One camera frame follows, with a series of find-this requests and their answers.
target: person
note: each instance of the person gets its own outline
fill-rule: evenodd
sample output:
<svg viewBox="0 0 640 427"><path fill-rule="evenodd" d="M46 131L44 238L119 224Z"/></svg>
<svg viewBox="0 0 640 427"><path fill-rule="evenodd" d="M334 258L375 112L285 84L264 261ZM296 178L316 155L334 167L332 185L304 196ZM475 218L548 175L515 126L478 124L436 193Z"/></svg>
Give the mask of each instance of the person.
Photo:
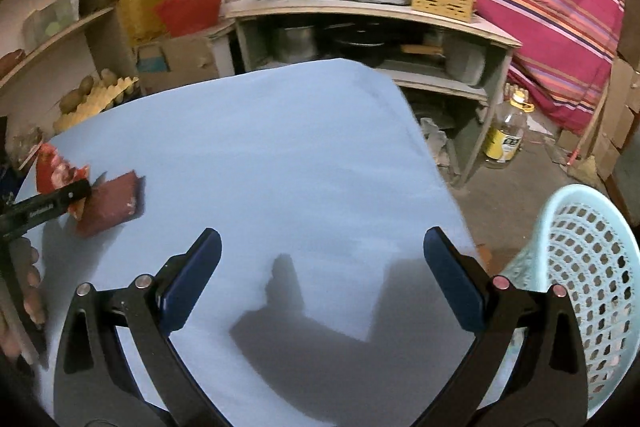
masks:
<svg viewBox="0 0 640 427"><path fill-rule="evenodd" d="M25 237L12 241L9 245L9 251L24 295L24 309L34 323L43 325L45 322L44 304L38 291L41 280L40 272L34 266L40 258L40 254ZM22 351L18 339L9 329L2 311L0 311L0 349L12 361L17 360Z"/></svg>

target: blue table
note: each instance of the blue table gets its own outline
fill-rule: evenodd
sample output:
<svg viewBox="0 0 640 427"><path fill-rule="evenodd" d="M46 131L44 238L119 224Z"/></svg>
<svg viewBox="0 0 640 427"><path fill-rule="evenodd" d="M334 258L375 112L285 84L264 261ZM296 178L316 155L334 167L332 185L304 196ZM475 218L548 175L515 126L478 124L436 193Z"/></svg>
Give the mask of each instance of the blue table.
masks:
<svg viewBox="0 0 640 427"><path fill-rule="evenodd" d="M392 81L328 60L127 103L53 141L92 180L135 169L145 214L89 240L67 217L28 234L42 252L52 376L76 286L128 285L205 227L222 261L172 341L236 427L411 425L460 363L460 330L422 256L442 227L474 251ZM33 172L19 198L34 194ZM162 405L132 340L143 395Z"/></svg>

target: concrete floor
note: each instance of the concrete floor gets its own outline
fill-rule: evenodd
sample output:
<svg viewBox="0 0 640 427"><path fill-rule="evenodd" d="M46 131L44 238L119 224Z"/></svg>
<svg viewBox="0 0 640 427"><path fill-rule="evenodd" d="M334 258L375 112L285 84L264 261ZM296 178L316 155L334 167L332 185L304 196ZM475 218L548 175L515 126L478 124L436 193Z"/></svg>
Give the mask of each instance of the concrete floor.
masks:
<svg viewBox="0 0 640 427"><path fill-rule="evenodd" d="M553 163L541 135L527 133L504 169L479 166L462 188L450 188L476 245L486 245L490 274L499 272L529 241L538 212L558 188L575 183Z"/></svg>

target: metal screw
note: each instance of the metal screw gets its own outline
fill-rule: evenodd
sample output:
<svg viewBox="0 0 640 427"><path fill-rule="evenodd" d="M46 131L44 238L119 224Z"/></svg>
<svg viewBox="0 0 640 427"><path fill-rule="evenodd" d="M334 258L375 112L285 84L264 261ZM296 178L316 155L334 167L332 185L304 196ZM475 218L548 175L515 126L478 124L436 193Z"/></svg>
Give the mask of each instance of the metal screw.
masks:
<svg viewBox="0 0 640 427"><path fill-rule="evenodd" d="M151 277L150 275L147 275L147 274L140 275L136 279L136 288L140 288L141 290L144 288L149 288L152 282L153 282L153 277Z"/></svg>
<svg viewBox="0 0 640 427"><path fill-rule="evenodd" d="M91 285L88 282L83 282L81 285L78 286L78 289L76 289L76 293L81 297L84 297L90 291L91 291Z"/></svg>
<svg viewBox="0 0 640 427"><path fill-rule="evenodd" d="M511 286L509 279L507 279L507 277L503 275L496 275L492 282L494 283L494 286L498 288L498 290L506 290L507 288L509 288L509 286Z"/></svg>
<svg viewBox="0 0 640 427"><path fill-rule="evenodd" d="M554 284L553 291L556 297L566 297L566 288L561 284Z"/></svg>

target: light blue plastic basket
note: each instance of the light blue plastic basket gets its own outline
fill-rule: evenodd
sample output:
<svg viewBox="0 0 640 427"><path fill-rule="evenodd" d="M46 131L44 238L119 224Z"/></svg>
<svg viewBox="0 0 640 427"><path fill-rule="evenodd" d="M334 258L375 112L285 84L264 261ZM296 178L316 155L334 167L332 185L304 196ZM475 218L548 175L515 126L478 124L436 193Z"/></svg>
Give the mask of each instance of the light blue plastic basket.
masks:
<svg viewBox="0 0 640 427"><path fill-rule="evenodd" d="M546 292L556 283L567 288L587 362L591 417L625 376L640 344L640 253L625 219L597 190L563 187L502 274L527 290ZM514 335L508 358L521 345L522 336Z"/></svg>

